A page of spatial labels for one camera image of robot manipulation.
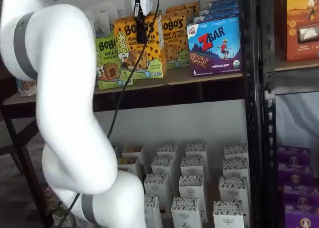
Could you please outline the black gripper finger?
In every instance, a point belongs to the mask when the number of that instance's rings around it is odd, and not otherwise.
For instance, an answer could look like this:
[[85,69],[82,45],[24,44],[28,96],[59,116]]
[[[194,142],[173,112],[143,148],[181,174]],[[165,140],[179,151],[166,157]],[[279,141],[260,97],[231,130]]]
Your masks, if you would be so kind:
[[146,43],[146,28],[144,26],[145,17],[148,15],[147,6],[143,0],[134,0],[134,20],[136,23],[136,40],[137,43]]

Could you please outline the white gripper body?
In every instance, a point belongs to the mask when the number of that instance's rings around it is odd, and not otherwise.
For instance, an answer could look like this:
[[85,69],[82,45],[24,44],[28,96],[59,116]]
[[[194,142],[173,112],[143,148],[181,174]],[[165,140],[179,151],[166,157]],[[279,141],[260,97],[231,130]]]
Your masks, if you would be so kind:
[[154,0],[131,0],[134,15],[148,15],[153,8]]

